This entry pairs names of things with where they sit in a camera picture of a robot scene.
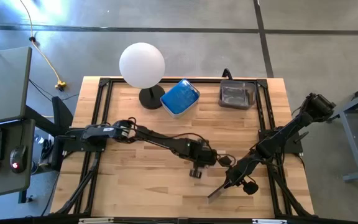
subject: lamp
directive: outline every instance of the lamp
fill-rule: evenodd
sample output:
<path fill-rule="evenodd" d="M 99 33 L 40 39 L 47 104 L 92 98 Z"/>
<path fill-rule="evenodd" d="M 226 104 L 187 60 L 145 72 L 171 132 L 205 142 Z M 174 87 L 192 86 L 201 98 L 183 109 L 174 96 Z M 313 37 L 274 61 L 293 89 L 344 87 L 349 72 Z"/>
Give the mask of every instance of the lamp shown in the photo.
<path fill-rule="evenodd" d="M 160 98 L 165 94 L 157 85 L 165 73 L 165 61 L 153 45 L 136 43 L 127 47 L 120 59 L 119 70 L 125 81 L 141 88 L 139 101 L 144 108 L 154 110 L 162 106 Z"/>

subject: plastic container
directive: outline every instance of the plastic container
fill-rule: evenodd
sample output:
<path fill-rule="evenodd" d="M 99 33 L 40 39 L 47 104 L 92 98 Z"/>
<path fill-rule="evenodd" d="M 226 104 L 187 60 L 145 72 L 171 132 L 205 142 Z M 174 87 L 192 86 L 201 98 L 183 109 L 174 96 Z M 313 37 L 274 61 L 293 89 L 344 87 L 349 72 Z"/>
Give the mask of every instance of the plastic container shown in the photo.
<path fill-rule="evenodd" d="M 184 78 L 161 96 L 160 100 L 172 118 L 178 119 L 198 102 L 200 95 L 200 91 Z"/>
<path fill-rule="evenodd" d="M 222 80 L 219 106 L 248 110 L 255 103 L 255 85 L 245 81 Z"/>

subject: gray floor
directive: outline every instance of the gray floor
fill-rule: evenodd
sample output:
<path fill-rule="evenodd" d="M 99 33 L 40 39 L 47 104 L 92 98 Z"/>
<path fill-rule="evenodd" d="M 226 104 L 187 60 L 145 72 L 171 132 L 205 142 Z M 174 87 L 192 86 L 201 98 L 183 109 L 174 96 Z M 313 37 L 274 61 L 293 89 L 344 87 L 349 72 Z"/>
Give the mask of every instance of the gray floor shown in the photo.
<path fill-rule="evenodd" d="M 252 0 L 100 0 L 24 1 L 36 25 L 60 30 L 35 32 L 69 85 L 54 90 L 53 72 L 33 51 L 30 77 L 62 98 L 80 90 L 85 75 L 119 75 L 121 52 L 134 42 L 148 42 L 161 50 L 168 76 L 218 77 L 229 68 L 235 77 L 266 77 L 264 55 L 256 33 L 102 32 L 100 27 L 164 27 L 257 29 Z M 260 0 L 266 29 L 358 30 L 358 1 Z M 0 1 L 0 24 L 28 24 L 19 1 Z M 99 32 L 72 32 L 72 27 L 95 27 Z M 29 30 L 0 30 L 0 50 L 30 46 Z M 274 77 L 282 77 L 291 109 L 311 91 L 337 105 L 358 90 L 358 35 L 268 34 L 267 46 Z M 75 111 L 76 98 L 65 102 Z M 32 86 L 27 104 L 44 115 L 51 104 Z M 325 218 L 358 221 L 358 181 L 345 184 L 342 175 L 356 171 L 339 120 L 314 124 L 302 141 L 306 174 L 314 209 Z M 18 205 L 17 194 L 0 196 L 0 218 L 38 216 L 45 207 L 55 174 L 32 177 L 34 202 Z"/>

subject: lamp base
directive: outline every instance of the lamp base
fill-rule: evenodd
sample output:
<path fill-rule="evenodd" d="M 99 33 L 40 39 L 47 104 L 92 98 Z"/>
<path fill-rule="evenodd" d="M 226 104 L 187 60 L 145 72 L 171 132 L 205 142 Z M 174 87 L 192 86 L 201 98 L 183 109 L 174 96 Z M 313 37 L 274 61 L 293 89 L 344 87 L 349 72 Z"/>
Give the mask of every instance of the lamp base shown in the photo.
<path fill-rule="evenodd" d="M 155 85 L 151 88 L 141 90 L 139 93 L 139 101 L 144 108 L 155 110 L 162 106 L 160 98 L 164 94 L 164 89 L 159 85 Z"/>

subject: wooden table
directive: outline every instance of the wooden table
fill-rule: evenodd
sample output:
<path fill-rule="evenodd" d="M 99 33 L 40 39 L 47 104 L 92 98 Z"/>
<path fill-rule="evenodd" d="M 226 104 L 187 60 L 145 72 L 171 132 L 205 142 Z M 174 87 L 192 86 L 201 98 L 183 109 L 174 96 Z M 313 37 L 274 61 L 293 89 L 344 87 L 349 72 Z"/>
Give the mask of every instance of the wooden table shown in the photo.
<path fill-rule="evenodd" d="M 84 77 L 73 127 L 83 128 L 91 124 L 99 78 Z M 284 81 L 282 78 L 268 78 L 267 82 L 275 124 L 283 126 L 291 120 Z M 173 86 L 171 83 L 160 85 L 165 91 Z M 163 108 L 143 108 L 139 102 L 139 89 L 126 83 L 115 83 L 108 122 L 113 124 L 119 119 L 133 116 L 137 124 L 156 132 L 166 135 L 198 133 L 209 139 L 211 147 L 218 153 L 229 153 L 238 159 L 246 155 L 258 140 L 260 127 L 256 105 L 247 111 L 222 108 L 218 105 L 219 84 L 196 83 L 195 87 L 201 92 L 198 104 L 180 119 L 173 119 Z M 98 123 L 101 122 L 105 95 L 102 97 Z M 263 93 L 261 96 L 265 109 Z M 83 152 L 75 152 L 63 161 L 51 212 L 61 208 L 78 185 L 83 157 Z M 224 182 L 226 169 L 217 163 L 214 167 L 204 169 L 201 179 L 194 179 L 189 177 L 191 168 L 189 161 L 147 142 L 121 144 L 109 139 L 99 167 L 92 216 L 274 217 L 265 166 L 259 164 L 251 175 L 259 185 L 256 194 L 247 195 L 242 187 L 231 187 L 211 204 L 207 204 L 206 196 Z M 306 175 L 299 158 L 293 155 L 285 157 L 285 175 L 296 199 L 308 212 L 313 213 Z M 86 189 L 82 207 L 85 207 L 87 197 Z M 279 190 L 278 199 L 280 208 L 284 210 Z"/>

